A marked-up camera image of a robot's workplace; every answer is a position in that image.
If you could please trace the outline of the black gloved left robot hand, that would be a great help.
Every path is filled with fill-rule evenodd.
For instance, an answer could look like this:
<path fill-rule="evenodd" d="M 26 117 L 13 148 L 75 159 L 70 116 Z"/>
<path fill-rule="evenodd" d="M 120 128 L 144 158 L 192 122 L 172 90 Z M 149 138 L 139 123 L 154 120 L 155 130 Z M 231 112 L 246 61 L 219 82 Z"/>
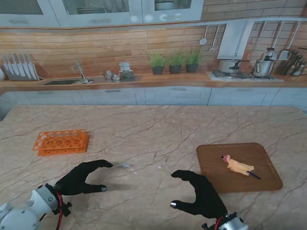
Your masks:
<path fill-rule="evenodd" d="M 54 189 L 64 196 L 106 192 L 107 187 L 103 184 L 95 185 L 85 182 L 90 173 L 98 168 L 104 167 L 111 168 L 113 164 L 106 160 L 82 162 L 57 181 L 54 185 Z"/>

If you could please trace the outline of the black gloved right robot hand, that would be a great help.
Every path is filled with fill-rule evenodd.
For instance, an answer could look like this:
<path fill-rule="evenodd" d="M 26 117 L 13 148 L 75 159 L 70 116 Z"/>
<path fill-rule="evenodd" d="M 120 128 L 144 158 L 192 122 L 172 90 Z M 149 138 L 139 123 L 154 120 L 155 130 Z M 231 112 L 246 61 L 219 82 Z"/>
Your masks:
<path fill-rule="evenodd" d="M 171 174 L 171 177 L 188 181 L 194 187 L 196 197 L 193 203 L 173 200 L 170 203 L 172 208 L 192 215 L 202 215 L 208 219 L 218 219 L 228 214 L 223 201 L 205 176 L 192 171 L 177 170 Z"/>

